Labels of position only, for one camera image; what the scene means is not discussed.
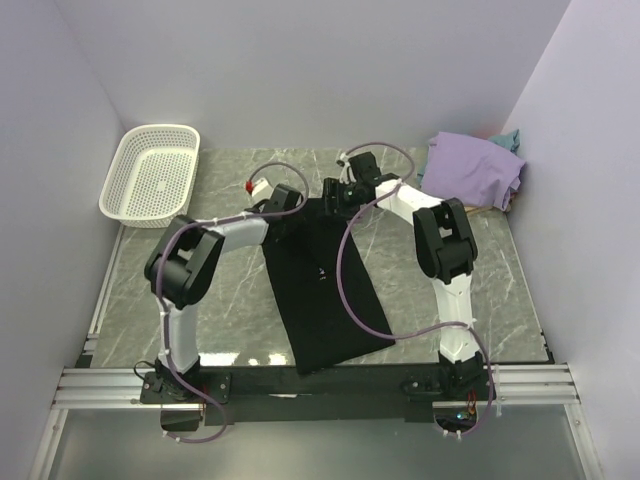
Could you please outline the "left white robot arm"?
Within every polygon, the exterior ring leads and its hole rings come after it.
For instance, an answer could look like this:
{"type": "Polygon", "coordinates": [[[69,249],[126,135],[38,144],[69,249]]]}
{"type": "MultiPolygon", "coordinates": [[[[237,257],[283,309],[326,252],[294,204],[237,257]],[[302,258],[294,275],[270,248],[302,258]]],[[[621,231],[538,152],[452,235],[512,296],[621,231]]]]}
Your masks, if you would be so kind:
{"type": "Polygon", "coordinates": [[[164,389],[176,401],[193,399],[200,378],[197,304],[209,291],[220,257],[245,247],[273,241],[292,229],[306,198],[284,184],[269,197],[252,193],[254,205],[234,217],[196,221],[180,215],[171,221],[144,268],[160,310],[158,361],[170,372],[164,389]]]}

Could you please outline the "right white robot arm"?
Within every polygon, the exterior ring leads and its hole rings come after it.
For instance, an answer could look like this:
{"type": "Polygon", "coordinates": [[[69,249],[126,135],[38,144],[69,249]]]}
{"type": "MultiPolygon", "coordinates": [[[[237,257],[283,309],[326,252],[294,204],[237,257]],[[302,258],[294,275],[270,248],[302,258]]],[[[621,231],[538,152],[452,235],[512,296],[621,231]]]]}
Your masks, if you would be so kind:
{"type": "Polygon", "coordinates": [[[442,326],[439,357],[454,364],[439,374],[439,387],[449,398],[464,397],[474,377],[456,363],[481,352],[471,333],[471,279],[478,248],[465,207],[456,198],[432,197],[395,174],[383,174],[371,152],[345,157],[341,163],[340,177],[323,180],[325,212],[351,221],[366,206],[376,206],[412,226],[418,264],[436,295],[442,326]]]}

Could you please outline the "black floral t shirt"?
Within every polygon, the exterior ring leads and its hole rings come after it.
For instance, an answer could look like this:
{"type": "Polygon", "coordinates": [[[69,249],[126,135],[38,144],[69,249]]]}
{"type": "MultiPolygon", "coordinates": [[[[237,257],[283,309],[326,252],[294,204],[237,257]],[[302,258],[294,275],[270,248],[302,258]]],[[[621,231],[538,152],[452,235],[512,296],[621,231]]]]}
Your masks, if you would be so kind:
{"type": "Polygon", "coordinates": [[[292,233],[262,246],[297,372],[312,374],[393,346],[358,327],[342,304],[336,261],[346,222],[325,215],[320,199],[309,200],[299,215],[292,233]]]}

